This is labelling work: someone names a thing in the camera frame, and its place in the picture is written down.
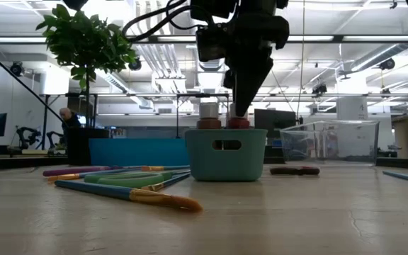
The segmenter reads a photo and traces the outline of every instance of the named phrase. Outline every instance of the desk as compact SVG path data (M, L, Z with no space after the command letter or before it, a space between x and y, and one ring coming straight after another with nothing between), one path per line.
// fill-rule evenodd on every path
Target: desk
M0 254L408 254L408 181L386 168L165 190L201 214L55 188L45 169L0 171Z

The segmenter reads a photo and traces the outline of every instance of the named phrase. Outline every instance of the basket handle hole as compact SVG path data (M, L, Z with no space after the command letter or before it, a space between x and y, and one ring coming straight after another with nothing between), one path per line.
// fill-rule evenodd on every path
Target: basket handle hole
M215 150L239 150L242 143L238 140L215 140L212 147Z

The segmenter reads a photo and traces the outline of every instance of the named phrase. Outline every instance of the green leaves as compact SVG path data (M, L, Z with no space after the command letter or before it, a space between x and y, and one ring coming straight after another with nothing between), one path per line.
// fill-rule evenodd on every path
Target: green leaves
M136 53L131 49L120 31L120 26L101 21L98 15L90 18L77 11L70 16L67 8L58 4L52 10L54 16L44 16L36 27L46 27L47 48L56 55L60 66L73 66L73 80L86 88L86 73L89 81L97 79L96 70L105 73L120 72L126 64L135 61Z

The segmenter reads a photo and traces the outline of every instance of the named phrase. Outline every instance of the teal plastic basket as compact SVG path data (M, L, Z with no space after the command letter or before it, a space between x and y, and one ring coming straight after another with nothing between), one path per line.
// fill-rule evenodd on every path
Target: teal plastic basket
M191 175L198 181L257 180L262 175L266 136L267 130L187 131Z

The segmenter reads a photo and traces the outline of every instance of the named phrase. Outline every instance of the potted plant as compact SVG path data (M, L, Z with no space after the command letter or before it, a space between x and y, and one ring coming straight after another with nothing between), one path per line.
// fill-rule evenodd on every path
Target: potted plant
M36 30L46 28L47 48L56 55L59 66L72 67L73 80L79 81L89 104L89 84L96 80L96 70L105 73L120 72L127 63L135 62L131 49L120 27L102 21L98 15L88 18L83 11L73 16L61 4L52 10L52 16L44 16ZM90 127L89 110L86 108L86 128L70 129L67 150L70 164L90 164L89 138L108 138L109 131Z

